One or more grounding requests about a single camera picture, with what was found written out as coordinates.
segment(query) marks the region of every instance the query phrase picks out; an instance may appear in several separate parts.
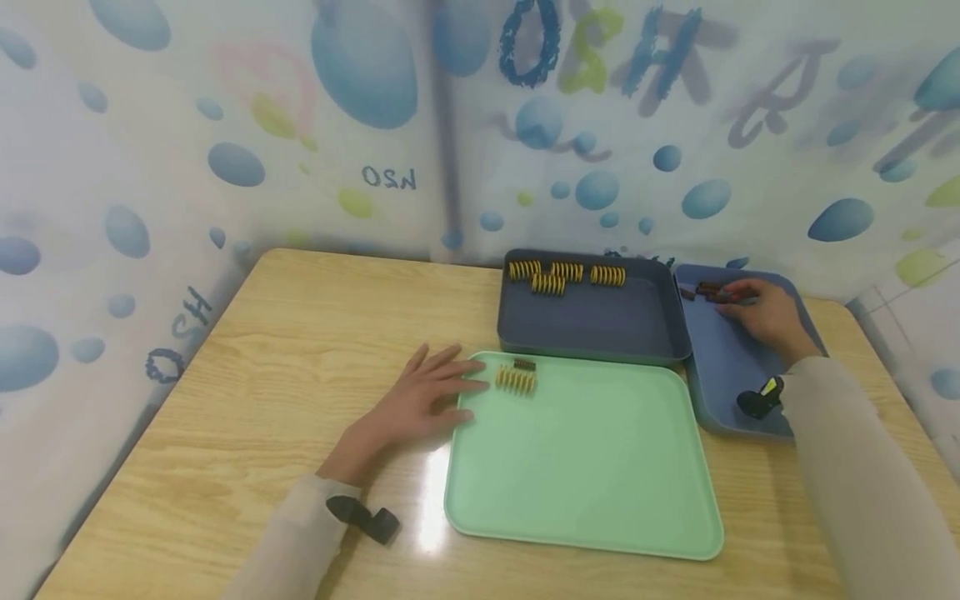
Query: black clip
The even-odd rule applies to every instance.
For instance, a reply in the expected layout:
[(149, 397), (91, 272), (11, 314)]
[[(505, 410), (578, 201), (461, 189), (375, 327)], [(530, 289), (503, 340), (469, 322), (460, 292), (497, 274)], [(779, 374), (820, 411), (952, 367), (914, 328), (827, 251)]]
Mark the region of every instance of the black clip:
[(345, 495), (335, 495), (326, 500), (326, 508), (347, 525), (360, 528), (374, 541), (387, 545), (400, 528), (400, 521), (387, 509), (380, 509), (376, 515), (360, 503), (360, 500)]

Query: yellow spring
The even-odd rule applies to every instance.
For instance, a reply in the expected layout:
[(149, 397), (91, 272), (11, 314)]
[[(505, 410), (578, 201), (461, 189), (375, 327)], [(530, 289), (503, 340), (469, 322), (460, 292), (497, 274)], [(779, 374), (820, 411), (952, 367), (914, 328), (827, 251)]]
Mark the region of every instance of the yellow spring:
[(574, 262), (555, 262), (550, 267), (550, 275), (560, 276), (567, 281), (580, 283), (584, 280), (584, 266)]
[(538, 260), (518, 260), (509, 265), (510, 281), (518, 279), (529, 279), (540, 272), (540, 262)]
[(496, 387), (517, 394), (530, 395), (537, 387), (537, 376), (532, 372), (519, 371), (500, 365), (500, 370), (496, 372)]
[(623, 267), (608, 267), (607, 265), (593, 265), (590, 269), (590, 283), (594, 285), (610, 285), (623, 287), (627, 282), (627, 270)]
[(534, 291), (534, 294), (562, 296), (566, 291), (566, 279), (546, 273), (534, 273), (534, 277), (530, 281), (530, 288)]

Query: table surface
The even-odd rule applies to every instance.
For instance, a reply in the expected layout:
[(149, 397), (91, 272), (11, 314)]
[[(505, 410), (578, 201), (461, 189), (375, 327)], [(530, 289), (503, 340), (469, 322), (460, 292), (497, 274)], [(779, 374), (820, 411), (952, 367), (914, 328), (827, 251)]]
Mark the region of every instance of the table surface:
[[(467, 355), (498, 348), (499, 286), (490, 269), (265, 254), (37, 598), (218, 597), (294, 481), (424, 338)], [(853, 316), (806, 305), (957, 538), (960, 493)], [(369, 493), (404, 524), (393, 547), (348, 533), (319, 597), (843, 597), (795, 449), (700, 435), (727, 534), (712, 562), (462, 536), (444, 517), (448, 445), (424, 446), (391, 457)]]

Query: dark gray tray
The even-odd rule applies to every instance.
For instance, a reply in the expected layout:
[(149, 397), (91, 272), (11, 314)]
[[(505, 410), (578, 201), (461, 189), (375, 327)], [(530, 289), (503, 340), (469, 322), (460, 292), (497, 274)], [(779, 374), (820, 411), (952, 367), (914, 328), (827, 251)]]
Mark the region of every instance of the dark gray tray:
[[(510, 281), (507, 265), (539, 260), (584, 265), (584, 280), (567, 283), (561, 297), (541, 296), (529, 281)], [(627, 270), (621, 288), (590, 285), (592, 265)], [(666, 367), (690, 354), (684, 311), (670, 270), (655, 260), (538, 250), (511, 250), (504, 257), (497, 321), (508, 352), (548, 354)]]

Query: tray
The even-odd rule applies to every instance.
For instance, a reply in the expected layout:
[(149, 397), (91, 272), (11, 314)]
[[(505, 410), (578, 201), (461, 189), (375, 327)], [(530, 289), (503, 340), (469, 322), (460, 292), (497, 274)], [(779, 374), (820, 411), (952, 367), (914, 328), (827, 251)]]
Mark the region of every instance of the tray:
[[(683, 265), (676, 272), (677, 284), (691, 291), (701, 281), (726, 285), (748, 277), (766, 279), (786, 290), (797, 301), (807, 333), (826, 355), (800, 293), (789, 279), (760, 271), (703, 265)], [(720, 315), (716, 304), (703, 296), (694, 301), (683, 300), (683, 308), (693, 345), (693, 353), (685, 362), (686, 381), (697, 421), (712, 433), (792, 440), (793, 431), (780, 408), (763, 420), (756, 420), (744, 415), (736, 405), (741, 392), (757, 391), (770, 377), (783, 374), (785, 368), (778, 356), (752, 338), (742, 325)]]
[[(479, 352), (493, 380), (516, 354)], [(487, 538), (706, 561), (724, 542), (699, 430), (672, 371), (553, 356), (537, 388), (460, 397), (444, 509)]]
[[(529, 281), (510, 281), (513, 261), (584, 265), (584, 281), (568, 283), (561, 297), (541, 296)], [(623, 287), (589, 283), (592, 265), (623, 267)], [(504, 258), (497, 321), (500, 346), (510, 352), (671, 366), (690, 354), (684, 311), (673, 275), (643, 258), (511, 250)]]

